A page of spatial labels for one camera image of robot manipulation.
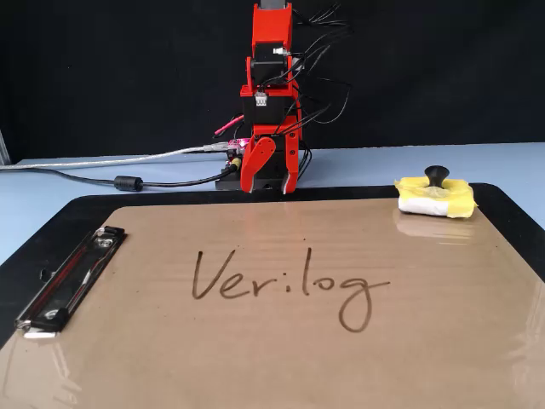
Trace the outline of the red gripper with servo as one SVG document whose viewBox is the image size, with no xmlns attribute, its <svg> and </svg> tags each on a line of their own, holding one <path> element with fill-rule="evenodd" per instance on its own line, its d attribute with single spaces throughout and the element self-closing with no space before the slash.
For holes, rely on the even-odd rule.
<svg viewBox="0 0 545 409">
<path fill-rule="evenodd" d="M 255 124 L 246 146 L 240 172 L 240 187 L 246 193 L 254 188 L 256 174 L 285 174 L 283 194 L 295 191 L 301 153 L 299 117 L 287 115 L 281 124 Z"/>
</svg>

